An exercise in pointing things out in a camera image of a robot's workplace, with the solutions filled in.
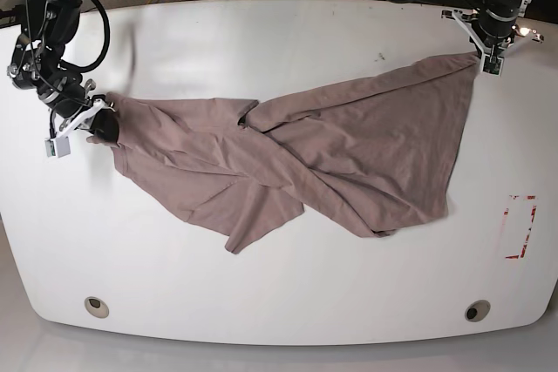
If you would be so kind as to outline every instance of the white table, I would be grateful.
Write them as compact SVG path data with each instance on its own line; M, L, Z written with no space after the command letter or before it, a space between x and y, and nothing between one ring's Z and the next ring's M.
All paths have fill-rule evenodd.
M92 77L98 91L136 98L263 101L472 49L439 8L420 5L232 0L109 16L111 49ZM448 218L363 240L307 208L237 256L226 237L175 219L120 176L110 150L86 144L84 132L72 134L71 156L47 159L47 108L0 78L0 213L31 305L80 327L269 345L430 339L536 321L558 277L558 28L531 24L545 44L508 58L502 78L477 77ZM0 31L0 63L17 34ZM89 63L101 39L99 16L82 16L66 59ZM521 255L530 227L525 257L507 259ZM87 313L89 296L108 304L107 318ZM489 315L466 321L477 300L490 302Z

